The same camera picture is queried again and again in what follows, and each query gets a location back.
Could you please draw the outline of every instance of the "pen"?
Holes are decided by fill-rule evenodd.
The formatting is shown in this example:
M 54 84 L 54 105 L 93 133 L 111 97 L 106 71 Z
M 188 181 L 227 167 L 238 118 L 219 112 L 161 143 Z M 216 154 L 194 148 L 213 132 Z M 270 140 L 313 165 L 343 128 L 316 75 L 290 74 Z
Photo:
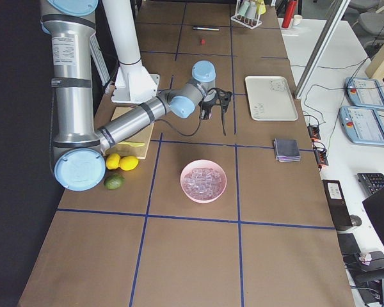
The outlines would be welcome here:
M 204 31 L 219 31 L 219 28 L 216 27 L 206 27 L 206 26 L 193 26 L 194 30 L 204 30 Z

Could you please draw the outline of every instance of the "red object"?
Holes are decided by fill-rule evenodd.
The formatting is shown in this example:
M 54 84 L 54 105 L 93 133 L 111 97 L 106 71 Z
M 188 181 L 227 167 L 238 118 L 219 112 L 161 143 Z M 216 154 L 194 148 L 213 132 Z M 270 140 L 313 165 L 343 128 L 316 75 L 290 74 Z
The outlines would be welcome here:
M 282 28 L 287 29 L 290 25 L 290 21 L 294 15 L 294 9 L 296 8 L 297 1 L 289 1 L 286 9 L 286 14 L 284 14 L 284 20 L 282 23 Z

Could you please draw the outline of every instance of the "white desk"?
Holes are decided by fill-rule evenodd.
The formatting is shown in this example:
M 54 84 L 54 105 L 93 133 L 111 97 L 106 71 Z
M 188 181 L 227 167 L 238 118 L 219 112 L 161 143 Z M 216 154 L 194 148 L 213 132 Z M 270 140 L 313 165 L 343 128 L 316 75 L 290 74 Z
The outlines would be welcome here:
M 325 20 L 303 20 L 299 26 L 282 30 L 284 43 L 288 57 L 291 61 L 294 80 L 299 81 L 303 67 L 305 66 L 319 38 Z M 346 21 L 340 22 L 323 57 L 318 66 L 322 67 L 346 67 L 357 64 L 367 57 L 350 25 Z M 367 77 L 365 69 L 370 60 L 368 59 L 358 71 L 357 77 Z M 304 111 L 323 121 L 321 115 L 304 105 L 306 94 L 313 84 L 327 88 L 342 88 L 346 77 L 353 75 L 358 66 L 347 69 L 317 68 L 307 85 L 301 105 Z M 320 126 L 322 142 L 328 146 L 330 134 L 337 120 L 337 112 L 340 105 L 349 106 L 347 97 L 344 98 L 344 90 L 326 90 L 314 86 L 307 96 L 306 104 L 312 106 L 324 114 L 326 123 Z M 337 120 L 328 152 L 329 166 L 321 171 L 322 179 L 339 180 L 346 199 L 350 214 L 355 214 L 362 219 L 362 226 L 353 230 L 354 236 L 362 252 L 380 250 L 384 253 L 384 247 L 376 235 L 367 214 L 364 212 L 362 201 L 365 199 L 362 187 L 356 179 L 357 173 L 384 174 L 384 148 L 375 146 L 355 145 L 348 140 L 342 127 Z M 356 290 L 353 291 L 356 306 L 364 306 L 361 297 Z

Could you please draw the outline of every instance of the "keyboard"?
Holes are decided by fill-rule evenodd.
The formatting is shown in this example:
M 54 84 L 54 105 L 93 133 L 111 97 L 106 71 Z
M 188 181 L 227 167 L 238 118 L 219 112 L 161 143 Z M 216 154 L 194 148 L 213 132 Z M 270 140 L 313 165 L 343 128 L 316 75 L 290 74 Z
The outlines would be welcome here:
M 368 196 L 384 187 L 384 175 L 381 173 L 358 173 L 357 177 Z

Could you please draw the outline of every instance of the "bowl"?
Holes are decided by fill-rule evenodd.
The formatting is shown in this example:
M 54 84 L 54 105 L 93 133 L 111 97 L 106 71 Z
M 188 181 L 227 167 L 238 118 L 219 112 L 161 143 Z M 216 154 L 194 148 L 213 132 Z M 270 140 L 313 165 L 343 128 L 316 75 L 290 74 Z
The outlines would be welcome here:
M 196 160 L 190 162 L 180 174 L 180 186 L 191 200 L 210 203 L 217 200 L 226 189 L 225 171 L 215 162 Z

